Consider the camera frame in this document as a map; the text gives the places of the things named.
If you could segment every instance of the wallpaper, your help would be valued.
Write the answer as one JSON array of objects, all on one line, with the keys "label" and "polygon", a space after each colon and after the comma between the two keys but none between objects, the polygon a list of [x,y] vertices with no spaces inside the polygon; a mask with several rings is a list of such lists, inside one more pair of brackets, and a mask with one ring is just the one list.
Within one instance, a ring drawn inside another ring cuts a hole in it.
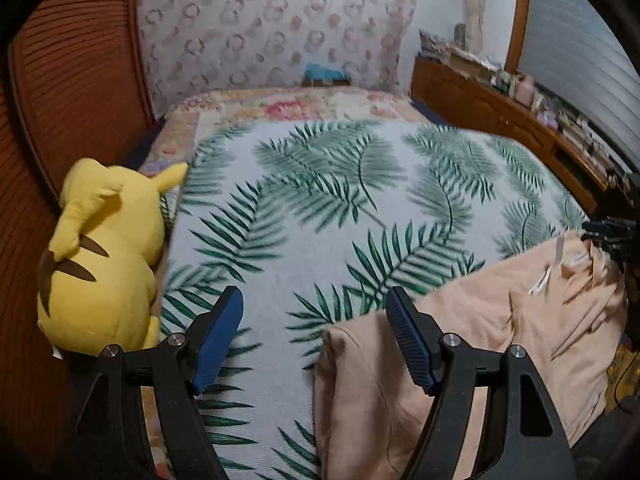
[{"label": "wallpaper", "polygon": [[395,91],[416,0],[137,0],[155,114],[212,89],[300,83],[313,61]]}]

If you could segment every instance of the folded cloth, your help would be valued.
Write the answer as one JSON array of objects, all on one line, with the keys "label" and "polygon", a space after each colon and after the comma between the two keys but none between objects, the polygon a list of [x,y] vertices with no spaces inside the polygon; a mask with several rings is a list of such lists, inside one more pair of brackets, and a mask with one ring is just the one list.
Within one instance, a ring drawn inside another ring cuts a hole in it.
[{"label": "folded cloth", "polygon": [[[570,444],[603,411],[606,368],[626,321],[624,277],[590,240],[580,241],[580,233],[454,280],[416,307],[476,348],[524,346]],[[433,399],[413,384],[385,314],[329,328],[315,375],[322,478],[397,479]],[[476,388],[454,478],[472,471],[485,403],[486,389]]]}]

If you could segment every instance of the leaf print sheet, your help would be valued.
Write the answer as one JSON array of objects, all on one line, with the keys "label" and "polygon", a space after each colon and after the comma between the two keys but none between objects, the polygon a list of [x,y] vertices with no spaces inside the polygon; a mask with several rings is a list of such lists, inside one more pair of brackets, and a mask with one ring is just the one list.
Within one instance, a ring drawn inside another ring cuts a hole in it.
[{"label": "leaf print sheet", "polygon": [[206,131],[182,190],[162,291],[164,335],[226,285],[244,318],[197,399],[231,479],[320,478],[312,364],[329,325],[526,251],[584,213],[526,148],[404,121]]}]

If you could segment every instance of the pikachu plush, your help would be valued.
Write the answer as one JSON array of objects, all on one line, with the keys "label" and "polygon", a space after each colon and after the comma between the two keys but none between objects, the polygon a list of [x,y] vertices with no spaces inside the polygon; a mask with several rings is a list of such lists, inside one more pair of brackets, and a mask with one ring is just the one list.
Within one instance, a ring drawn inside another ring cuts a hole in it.
[{"label": "pikachu plush", "polygon": [[83,158],[68,172],[62,214],[40,259],[38,324],[52,345],[98,355],[158,341],[150,314],[153,266],[164,243],[161,193],[182,181],[187,164],[153,178]]}]

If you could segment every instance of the bed sheet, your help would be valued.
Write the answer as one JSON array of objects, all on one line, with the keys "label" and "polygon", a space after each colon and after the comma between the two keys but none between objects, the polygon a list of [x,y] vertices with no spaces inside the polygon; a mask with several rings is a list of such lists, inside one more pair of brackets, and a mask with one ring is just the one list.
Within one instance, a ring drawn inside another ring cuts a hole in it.
[{"label": "bed sheet", "polygon": [[510,139],[391,120],[200,128],[161,327],[182,332],[226,285],[244,295],[218,382],[196,400],[232,480],[320,478],[310,365],[327,326],[381,308],[393,285],[416,298],[585,218]]},{"label": "bed sheet", "polygon": [[[153,176],[188,161],[210,132],[255,121],[402,119],[424,122],[408,97],[354,87],[221,90],[197,95],[174,108],[139,171]],[[198,129],[203,120],[207,128]]]}]

